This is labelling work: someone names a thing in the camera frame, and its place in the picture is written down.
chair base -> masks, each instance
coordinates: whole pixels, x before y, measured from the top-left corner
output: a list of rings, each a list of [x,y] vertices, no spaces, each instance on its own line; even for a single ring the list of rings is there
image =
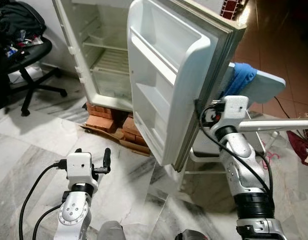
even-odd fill
[[[21,115],[23,117],[26,117],[30,114],[30,112],[28,110],[28,106],[30,104],[32,95],[33,95],[33,93],[36,89],[43,89],[43,90],[47,90],[47,91],[57,92],[62,97],[67,96],[67,92],[63,88],[61,89],[61,88],[58,88],[58,87],[56,88],[56,87],[53,87],[53,86],[51,87],[51,86],[47,86],[47,85],[41,85],[42,82],[44,82],[45,80],[47,80],[51,76],[56,76],[57,78],[60,78],[61,72],[58,68],[54,68],[53,70],[51,70],[50,72],[48,72],[47,74],[42,76],[37,81],[33,81],[33,79],[28,74],[28,72],[26,71],[25,68],[22,68],[19,71],[20,71],[21,76],[26,80],[27,85],[11,89],[10,92],[9,92],[9,95],[15,94],[15,93],[18,93],[18,92],[21,92],[21,91],[24,91],[24,90],[28,90],[26,97],[25,97],[25,100],[23,102],[22,108],[21,108],[21,112],[22,112]]]

chair wheel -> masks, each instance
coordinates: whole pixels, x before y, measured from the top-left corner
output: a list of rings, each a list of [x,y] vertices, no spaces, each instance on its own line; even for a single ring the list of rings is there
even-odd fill
[[[22,114],[21,114],[22,117],[26,117],[26,116],[28,116],[28,115],[30,115],[30,112],[29,112],[28,109],[22,110]]]
[[[63,90],[63,91],[60,92],[60,95],[62,97],[66,97],[67,96],[67,92],[65,90]]]
[[[62,76],[61,71],[57,68],[55,73],[54,73],[55,77],[60,78]]]

red brick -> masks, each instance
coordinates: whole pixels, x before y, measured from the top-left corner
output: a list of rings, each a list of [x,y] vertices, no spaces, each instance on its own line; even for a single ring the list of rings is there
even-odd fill
[[[86,126],[101,129],[108,133],[115,131],[114,121],[100,116],[90,115],[86,122]]]
[[[227,3],[226,3],[226,6],[225,6],[225,10],[226,11],[234,11],[235,10],[235,8],[236,8],[236,5],[237,5],[238,3],[237,3],[237,1],[228,1]]]
[[[95,111],[98,111],[100,113],[105,113],[105,108],[102,106],[96,106],[95,107]]]
[[[86,102],[87,110],[95,111],[95,106]]]
[[[123,130],[134,135],[142,136],[134,123],[134,119],[130,117],[124,122]]]
[[[132,142],[132,143],[135,142],[135,140],[136,140],[135,134],[132,134],[132,133],[130,134],[129,132],[125,132],[125,131],[123,131],[123,133],[124,133],[124,137],[125,137],[126,141],[129,141],[129,142]]]
[[[222,15],[224,18],[226,19],[232,19],[234,13],[233,12],[229,12],[229,11],[225,11],[224,14]]]
[[[99,112],[99,111],[88,111],[90,115],[106,118],[106,119],[113,119],[113,116],[108,113]]]
[[[147,147],[147,144],[146,144],[144,138],[142,138],[140,136],[136,136],[135,143],[138,144],[138,145],[142,145],[142,146],[146,146]]]
[[[113,109],[104,107],[104,111],[105,111],[105,113],[107,113],[107,114],[113,114]]]

robotic arm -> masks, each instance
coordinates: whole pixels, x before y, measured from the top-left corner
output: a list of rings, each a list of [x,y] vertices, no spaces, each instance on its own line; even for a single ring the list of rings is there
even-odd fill
[[[243,240],[287,240],[279,220],[275,219],[275,205],[270,191],[241,162],[250,166],[264,179],[264,172],[256,162],[253,147],[244,135],[237,131],[239,123],[245,118],[248,98],[244,96],[226,96],[213,105],[216,109],[214,119],[219,121],[210,129],[212,137],[234,153],[236,157],[220,150],[220,161],[226,169],[230,191],[237,210],[237,232]]]
[[[103,174],[110,172],[110,149],[105,150],[103,167],[95,168],[91,154],[79,148],[67,156],[64,168],[70,192],[58,211],[58,227],[54,239],[85,240],[91,221],[93,194],[97,192]]]

crisper drawer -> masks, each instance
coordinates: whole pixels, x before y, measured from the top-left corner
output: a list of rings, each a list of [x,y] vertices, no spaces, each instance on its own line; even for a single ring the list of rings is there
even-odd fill
[[[129,75],[106,71],[93,71],[92,74],[100,95],[132,100]]]

